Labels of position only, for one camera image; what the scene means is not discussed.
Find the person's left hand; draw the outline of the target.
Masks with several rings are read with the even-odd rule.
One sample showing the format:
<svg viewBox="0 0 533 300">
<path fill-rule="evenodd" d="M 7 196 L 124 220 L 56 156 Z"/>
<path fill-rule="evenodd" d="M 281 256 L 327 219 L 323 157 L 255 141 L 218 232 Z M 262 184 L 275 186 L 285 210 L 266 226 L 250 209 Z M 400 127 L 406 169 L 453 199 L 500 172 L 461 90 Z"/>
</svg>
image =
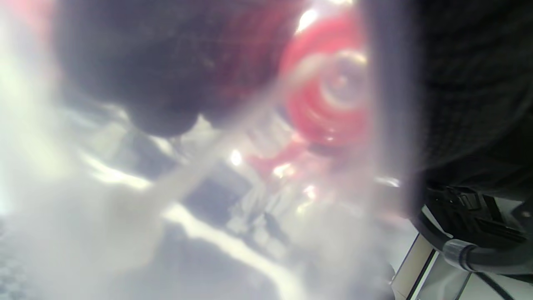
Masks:
<svg viewBox="0 0 533 300">
<path fill-rule="evenodd" d="M 72 85 L 145 133 L 221 127 L 274 79 L 308 0 L 59 0 L 53 40 Z M 388 0 L 419 49 L 427 179 L 532 198 L 531 0 Z"/>
</svg>

